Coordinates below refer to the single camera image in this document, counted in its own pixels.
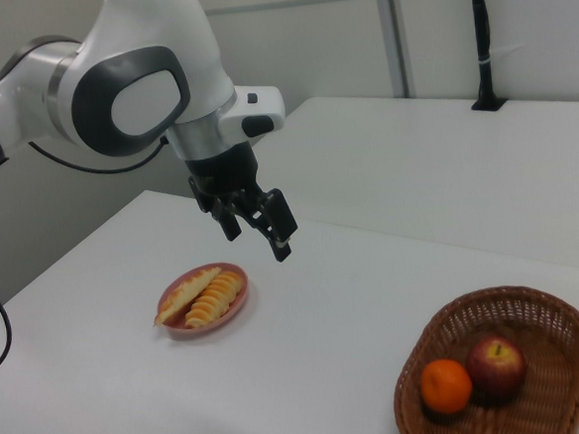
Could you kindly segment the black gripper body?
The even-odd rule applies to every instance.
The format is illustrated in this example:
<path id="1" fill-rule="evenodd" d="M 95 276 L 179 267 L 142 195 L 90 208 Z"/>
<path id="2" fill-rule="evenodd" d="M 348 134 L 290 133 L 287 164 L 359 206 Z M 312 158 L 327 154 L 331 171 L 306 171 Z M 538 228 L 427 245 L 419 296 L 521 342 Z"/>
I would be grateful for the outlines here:
<path id="1" fill-rule="evenodd" d="M 205 160 L 185 162 L 190 177 L 188 183 L 202 212 L 209 212 L 217 199 L 243 191 L 261 192 L 256 182 L 258 163 L 249 143 L 240 143 Z"/>

